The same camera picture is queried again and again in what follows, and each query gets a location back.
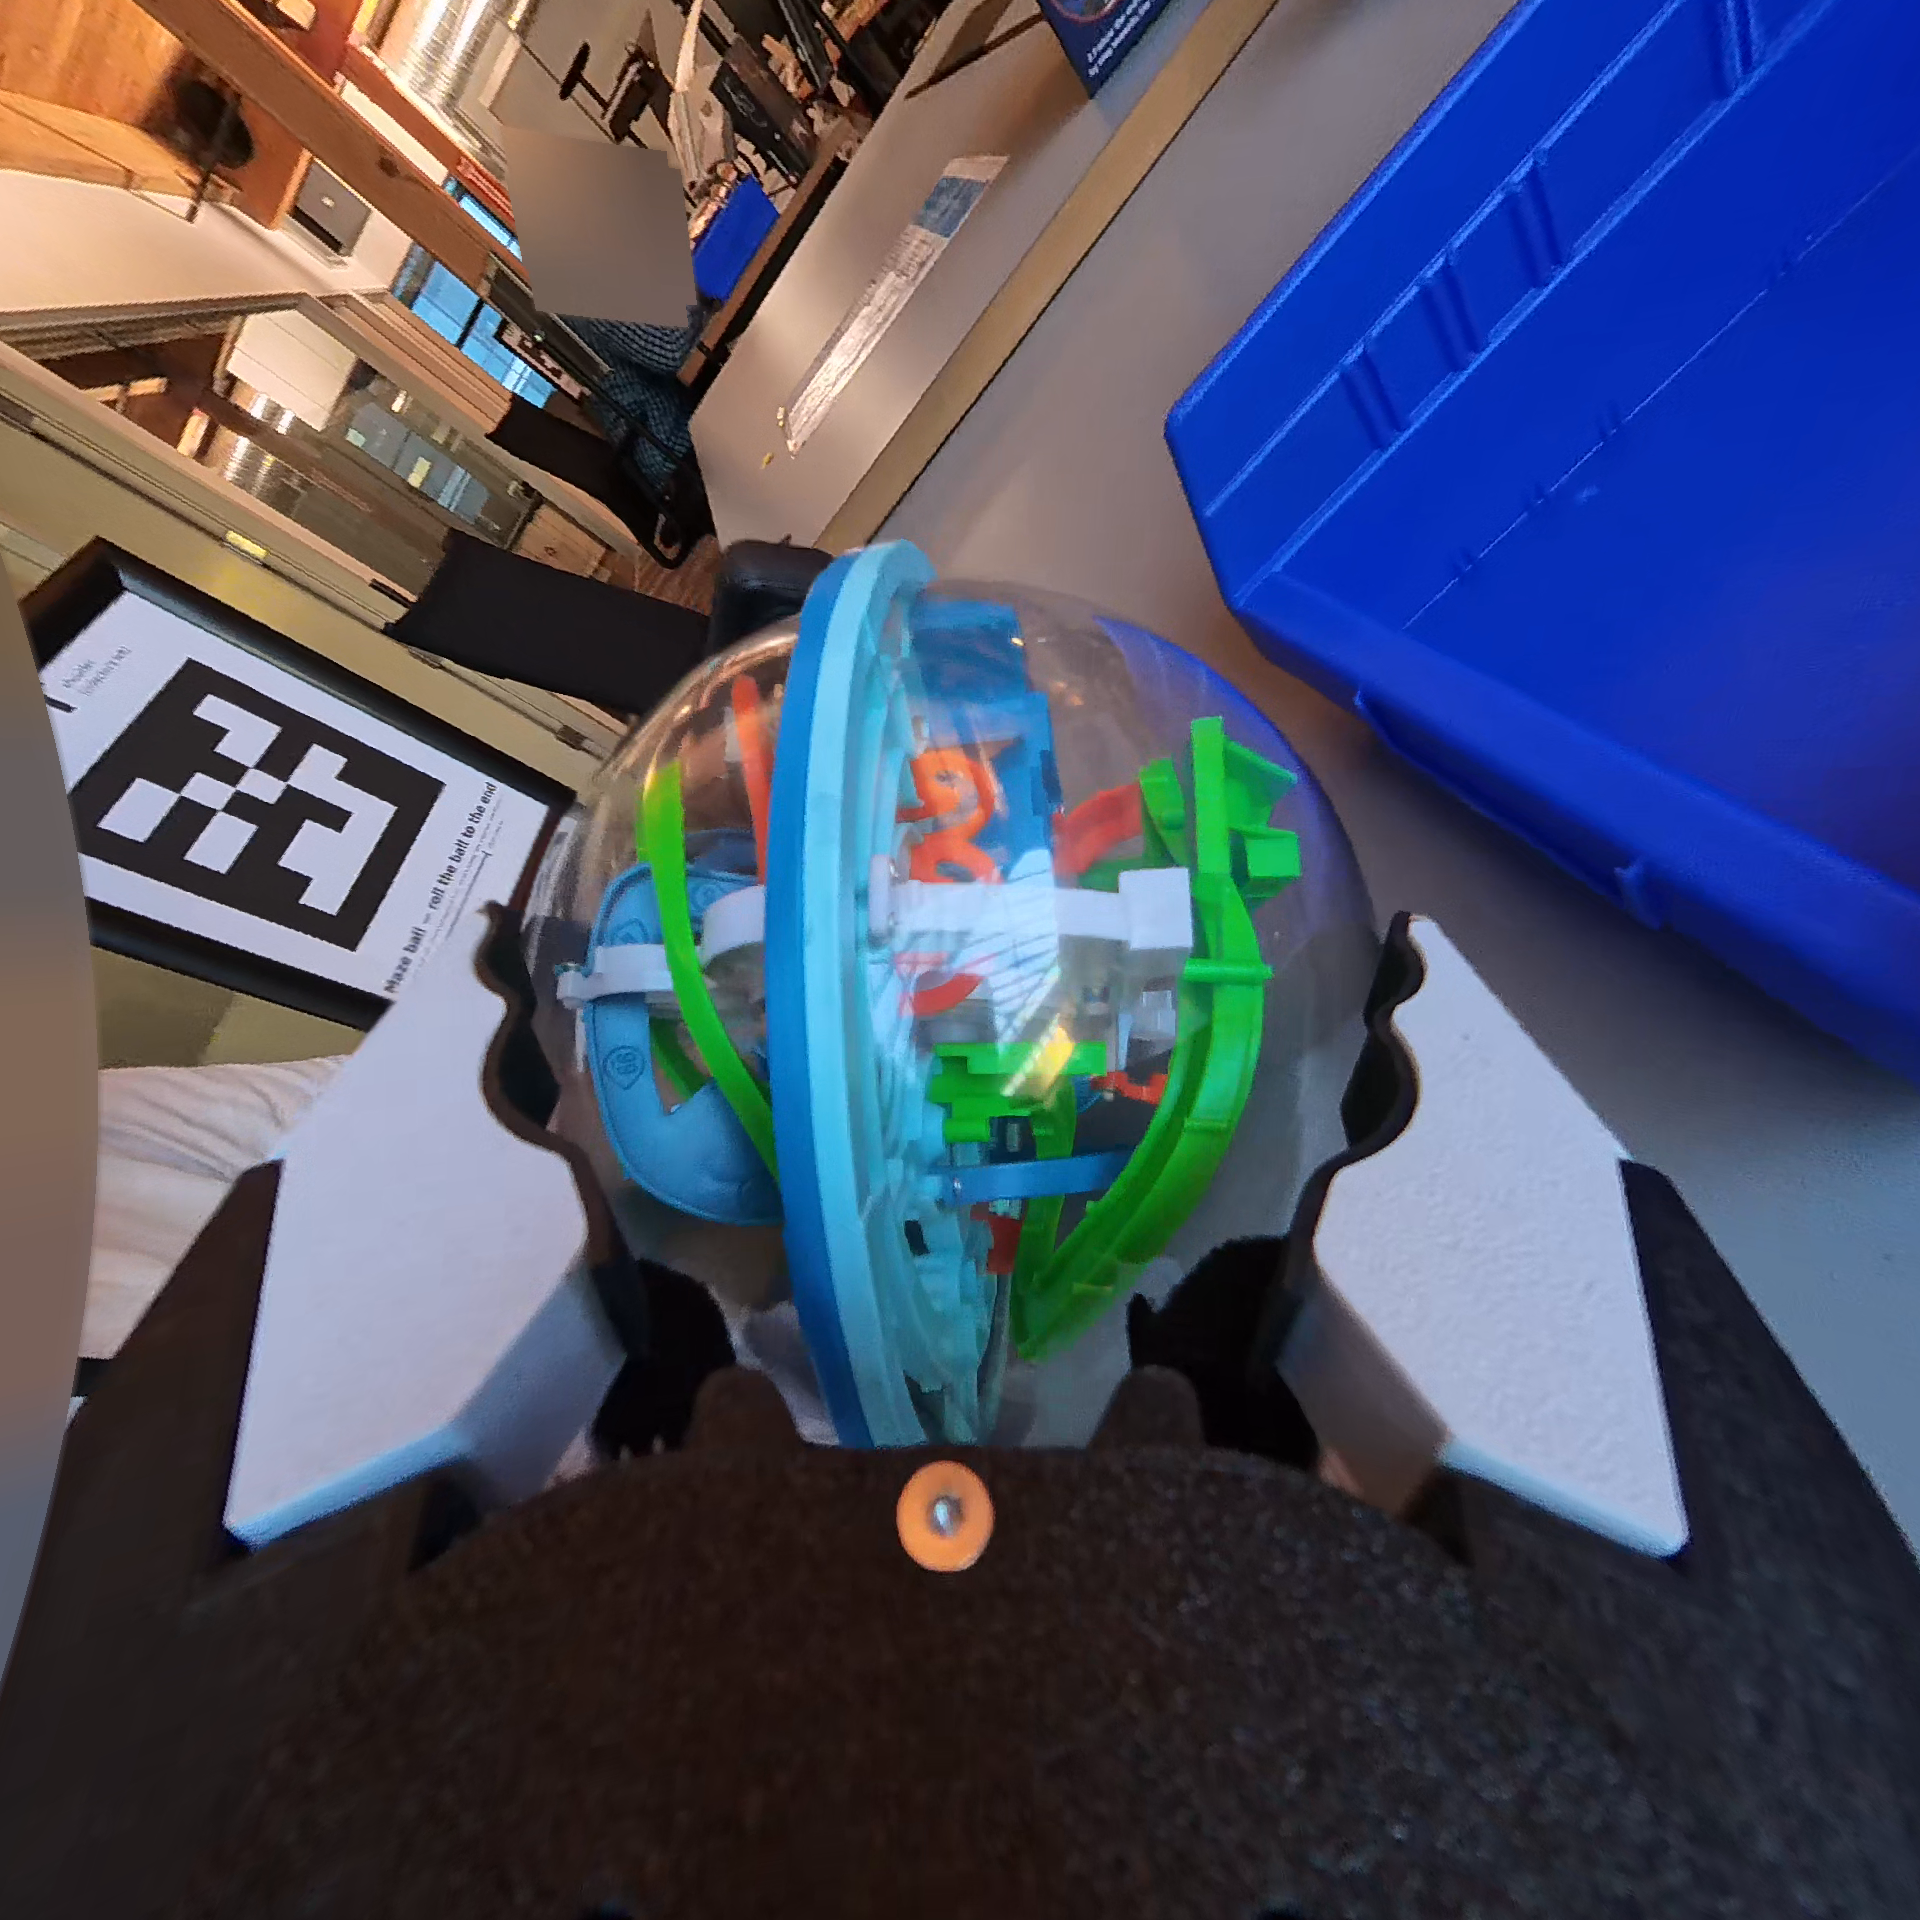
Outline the large blue plastic bin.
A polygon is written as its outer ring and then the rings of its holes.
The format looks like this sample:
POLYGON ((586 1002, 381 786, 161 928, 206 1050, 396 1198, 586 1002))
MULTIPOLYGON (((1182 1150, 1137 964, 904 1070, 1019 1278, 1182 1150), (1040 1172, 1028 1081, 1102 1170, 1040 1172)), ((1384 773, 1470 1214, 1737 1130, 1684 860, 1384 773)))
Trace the large blue plastic bin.
POLYGON ((1916 5, 1515 5, 1166 420, 1269 658, 1909 1081, 1916 296, 1916 5))

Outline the small blue storage bin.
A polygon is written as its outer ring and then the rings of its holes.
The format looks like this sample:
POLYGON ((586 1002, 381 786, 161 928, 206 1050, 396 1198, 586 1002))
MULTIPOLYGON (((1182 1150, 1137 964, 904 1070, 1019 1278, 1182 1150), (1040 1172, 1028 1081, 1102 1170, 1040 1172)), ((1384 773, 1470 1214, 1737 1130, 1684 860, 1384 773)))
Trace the small blue storage bin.
POLYGON ((698 296, 707 303, 732 298, 777 222, 779 206, 758 178, 740 176, 734 180, 693 239, 691 262, 698 296))

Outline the framed marker sign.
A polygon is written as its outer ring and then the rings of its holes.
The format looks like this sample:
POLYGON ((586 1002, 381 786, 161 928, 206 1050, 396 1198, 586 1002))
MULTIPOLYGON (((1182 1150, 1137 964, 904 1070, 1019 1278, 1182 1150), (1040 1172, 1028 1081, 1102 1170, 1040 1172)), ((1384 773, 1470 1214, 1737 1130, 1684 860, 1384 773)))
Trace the framed marker sign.
POLYGON ((21 616, 108 953, 366 1033, 576 802, 100 536, 21 616))

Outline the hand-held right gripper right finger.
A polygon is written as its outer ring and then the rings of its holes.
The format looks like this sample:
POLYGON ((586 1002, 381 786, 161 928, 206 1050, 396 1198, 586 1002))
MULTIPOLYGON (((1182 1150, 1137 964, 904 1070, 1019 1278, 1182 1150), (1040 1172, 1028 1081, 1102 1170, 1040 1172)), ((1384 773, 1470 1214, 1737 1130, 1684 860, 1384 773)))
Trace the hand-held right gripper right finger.
POLYGON ((1385 934, 1342 1124, 1280 1333, 1324 1473, 1405 1516, 1446 1471, 1684 1550, 1626 1148, 1433 919, 1385 934))

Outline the clear plastic maze ball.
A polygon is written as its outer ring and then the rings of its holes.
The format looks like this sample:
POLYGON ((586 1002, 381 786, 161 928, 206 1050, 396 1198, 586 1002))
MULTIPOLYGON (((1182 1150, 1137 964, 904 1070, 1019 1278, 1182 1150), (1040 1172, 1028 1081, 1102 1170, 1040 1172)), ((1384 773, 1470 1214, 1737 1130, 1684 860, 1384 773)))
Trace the clear plastic maze ball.
POLYGON ((808 1438, 1058 1446, 1131 1301, 1282 1237, 1379 934, 1237 686, 892 542, 638 722, 524 956, 561 1129, 808 1438))

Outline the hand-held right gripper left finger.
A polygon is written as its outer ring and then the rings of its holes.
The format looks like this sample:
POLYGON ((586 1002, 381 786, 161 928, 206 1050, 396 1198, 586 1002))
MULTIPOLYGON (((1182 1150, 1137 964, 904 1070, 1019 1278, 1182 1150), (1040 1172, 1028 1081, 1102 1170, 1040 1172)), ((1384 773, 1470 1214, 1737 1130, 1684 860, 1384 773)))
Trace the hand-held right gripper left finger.
POLYGON ((633 1345, 633 1257, 474 909, 276 1154, 224 1524, 273 1545, 425 1473, 537 1496, 633 1345))

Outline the black chair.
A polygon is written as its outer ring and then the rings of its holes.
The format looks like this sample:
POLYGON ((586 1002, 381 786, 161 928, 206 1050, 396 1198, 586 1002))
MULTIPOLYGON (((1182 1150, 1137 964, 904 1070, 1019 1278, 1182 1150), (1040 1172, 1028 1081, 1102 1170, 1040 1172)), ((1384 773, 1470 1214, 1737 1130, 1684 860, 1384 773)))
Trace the black chair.
POLYGON ((710 654, 709 616, 451 533, 397 645, 496 681, 642 719, 710 654))

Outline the printed paper sheet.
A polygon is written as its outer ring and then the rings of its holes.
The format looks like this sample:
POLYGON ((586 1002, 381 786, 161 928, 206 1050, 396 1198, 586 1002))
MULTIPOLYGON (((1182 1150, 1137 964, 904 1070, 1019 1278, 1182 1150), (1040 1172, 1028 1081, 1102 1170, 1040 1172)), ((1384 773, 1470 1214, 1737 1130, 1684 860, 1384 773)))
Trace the printed paper sheet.
POLYGON ((888 246, 875 274, 808 364, 797 388, 779 405, 777 425, 790 457, 805 447, 852 377, 868 364, 1005 165, 1003 152, 946 162, 914 217, 888 246))

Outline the blue printed game box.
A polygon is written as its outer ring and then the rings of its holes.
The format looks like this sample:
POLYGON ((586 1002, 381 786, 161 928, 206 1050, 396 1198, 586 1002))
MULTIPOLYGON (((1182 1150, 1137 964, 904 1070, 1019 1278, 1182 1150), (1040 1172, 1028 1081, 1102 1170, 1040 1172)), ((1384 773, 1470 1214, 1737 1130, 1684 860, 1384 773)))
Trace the blue printed game box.
POLYGON ((1083 92, 1094 97, 1133 52, 1169 1, 1037 1, 1083 92))

